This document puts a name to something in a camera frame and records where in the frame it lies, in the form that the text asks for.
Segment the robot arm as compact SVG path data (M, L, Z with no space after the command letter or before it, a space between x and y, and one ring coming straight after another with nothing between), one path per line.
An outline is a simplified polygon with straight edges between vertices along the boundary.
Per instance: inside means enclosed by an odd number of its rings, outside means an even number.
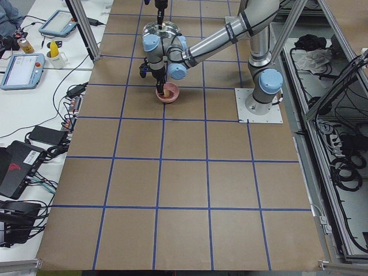
M164 20L167 1L155 1L158 10L157 20L143 29L143 50L146 57L139 67L141 78L151 73L156 80L158 96L168 91L166 76L181 80L190 68L209 57L236 44L242 39L257 41L269 29L271 21L278 13L280 1L246 1L246 4L234 20L226 23L214 34L199 43L188 46L185 36L178 26Z
M168 0L154 0L155 7L157 8L157 24L159 30L162 30L164 12L168 7Z

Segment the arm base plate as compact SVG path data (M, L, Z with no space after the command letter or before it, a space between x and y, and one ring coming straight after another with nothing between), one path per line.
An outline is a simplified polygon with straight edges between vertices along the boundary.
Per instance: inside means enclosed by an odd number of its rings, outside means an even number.
M237 117L240 123L282 124L282 114L275 95L271 103L262 104L253 98L254 89L236 88Z

